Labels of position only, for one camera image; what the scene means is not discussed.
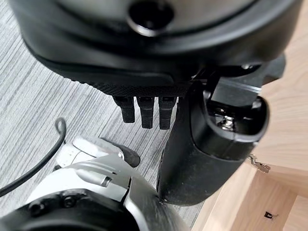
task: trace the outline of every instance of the black cable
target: black cable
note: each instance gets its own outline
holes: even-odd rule
[[[55,126],[56,126],[57,131],[60,134],[60,137],[57,143],[50,149],[47,155],[38,164],[36,164],[32,169],[30,169],[28,172],[26,172],[24,175],[22,175],[18,179],[14,180],[13,182],[1,188],[0,197],[3,197],[4,195],[13,191],[17,187],[25,183],[27,180],[29,180],[31,177],[33,177],[35,174],[37,174],[48,163],[48,161],[50,161],[50,159],[56,154],[56,152],[61,147],[65,139],[65,136],[66,136],[66,122],[63,118],[58,118],[55,122]]]

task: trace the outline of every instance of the wooden cabinet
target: wooden cabinet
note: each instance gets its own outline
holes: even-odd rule
[[[193,231],[308,230],[308,1],[286,50],[281,80],[263,87],[270,127],[254,150],[268,174],[244,163],[208,198]],[[266,218],[269,212],[273,218]]]

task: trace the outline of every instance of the metal bracket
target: metal bracket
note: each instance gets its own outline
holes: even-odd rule
[[[256,156],[251,154],[248,156],[248,159],[250,159],[250,163],[255,166],[259,171],[264,173],[269,173],[270,166],[267,166],[266,164],[260,163],[256,161]]]

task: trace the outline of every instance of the gray carpet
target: gray carpet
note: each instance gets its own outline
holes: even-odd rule
[[[155,103],[154,128],[124,124],[110,96],[53,73],[27,51],[5,0],[0,0],[0,187],[36,164],[58,139],[59,116],[67,120],[67,140],[76,135],[101,136],[126,145],[141,155],[138,171],[155,185],[160,154],[168,131],[159,130]],[[0,216],[21,206],[55,165],[52,159],[35,177],[0,199]],[[192,225],[201,205],[177,208]]]

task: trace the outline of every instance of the screw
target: screw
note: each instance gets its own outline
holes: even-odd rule
[[[74,207],[74,205],[76,204],[76,200],[74,197],[72,196],[67,196],[66,198],[64,198],[63,200],[63,206],[64,208],[71,208]]]
[[[40,202],[34,202],[29,205],[29,211],[31,216],[39,216],[45,209],[45,205]]]
[[[245,65],[242,65],[242,69],[244,70],[248,70],[248,69],[251,69],[253,66],[249,65],[249,64],[245,64]]]

